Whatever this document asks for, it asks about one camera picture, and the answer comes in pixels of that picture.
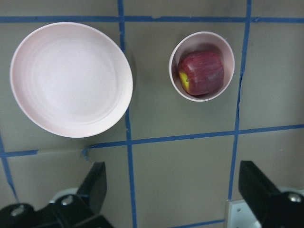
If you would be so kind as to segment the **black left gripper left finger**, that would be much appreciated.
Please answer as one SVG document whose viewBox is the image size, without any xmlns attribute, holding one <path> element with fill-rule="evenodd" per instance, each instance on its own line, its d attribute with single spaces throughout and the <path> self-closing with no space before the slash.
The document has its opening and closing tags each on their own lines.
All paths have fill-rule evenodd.
<svg viewBox="0 0 304 228">
<path fill-rule="evenodd" d="M 104 162 L 95 162 L 76 193 L 67 193 L 34 210 L 27 203 L 0 210 L 2 228 L 111 228 L 100 214 L 107 191 Z"/>
</svg>

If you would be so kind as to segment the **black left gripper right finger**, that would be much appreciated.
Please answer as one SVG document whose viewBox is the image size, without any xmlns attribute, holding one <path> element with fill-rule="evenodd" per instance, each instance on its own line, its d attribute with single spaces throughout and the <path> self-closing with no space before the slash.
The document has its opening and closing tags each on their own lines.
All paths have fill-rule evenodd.
<svg viewBox="0 0 304 228">
<path fill-rule="evenodd" d="M 304 196 L 280 190 L 252 161 L 241 161 L 238 190 L 263 228 L 302 228 Z"/>
</svg>

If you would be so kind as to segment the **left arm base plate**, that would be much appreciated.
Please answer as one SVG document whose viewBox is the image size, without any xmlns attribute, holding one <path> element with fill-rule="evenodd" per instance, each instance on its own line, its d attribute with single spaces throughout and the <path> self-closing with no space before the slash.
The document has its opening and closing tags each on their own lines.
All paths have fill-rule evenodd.
<svg viewBox="0 0 304 228">
<path fill-rule="evenodd" d="M 224 228 L 261 228 L 253 212 L 242 200 L 228 200 L 225 205 Z"/>
</svg>

